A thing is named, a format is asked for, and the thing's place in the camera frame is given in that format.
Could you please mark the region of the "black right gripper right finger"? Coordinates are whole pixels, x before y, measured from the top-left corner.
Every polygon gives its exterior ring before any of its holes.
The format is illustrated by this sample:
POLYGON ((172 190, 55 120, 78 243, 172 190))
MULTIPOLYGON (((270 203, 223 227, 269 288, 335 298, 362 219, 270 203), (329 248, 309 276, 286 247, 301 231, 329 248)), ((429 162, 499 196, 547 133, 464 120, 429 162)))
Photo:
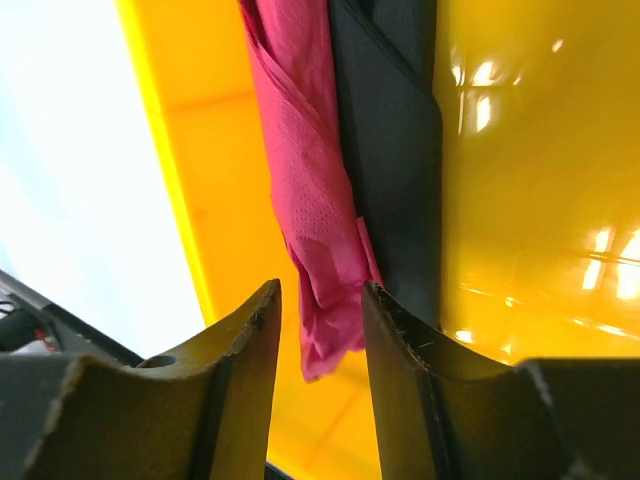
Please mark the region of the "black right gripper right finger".
POLYGON ((386 479, 635 479, 639 363, 532 359, 508 366, 362 294, 386 479))

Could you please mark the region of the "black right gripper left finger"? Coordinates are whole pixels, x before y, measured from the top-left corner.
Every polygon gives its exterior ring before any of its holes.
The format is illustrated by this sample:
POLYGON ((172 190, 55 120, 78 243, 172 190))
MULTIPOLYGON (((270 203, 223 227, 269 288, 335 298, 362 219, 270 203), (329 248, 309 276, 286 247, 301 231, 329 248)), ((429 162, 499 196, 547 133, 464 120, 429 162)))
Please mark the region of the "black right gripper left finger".
POLYGON ((276 479, 266 459, 281 327, 270 280, 136 367, 1 352, 5 479, 276 479))

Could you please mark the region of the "pink paper napkin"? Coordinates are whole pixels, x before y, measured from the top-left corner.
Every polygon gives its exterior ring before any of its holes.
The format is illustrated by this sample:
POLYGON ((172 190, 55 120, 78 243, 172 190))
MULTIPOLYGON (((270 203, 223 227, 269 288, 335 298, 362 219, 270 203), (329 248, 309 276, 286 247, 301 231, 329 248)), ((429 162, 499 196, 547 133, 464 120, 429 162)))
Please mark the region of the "pink paper napkin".
POLYGON ((361 294, 379 279, 340 143, 328 4, 242 1, 273 210, 299 277, 303 378, 364 347, 361 294))

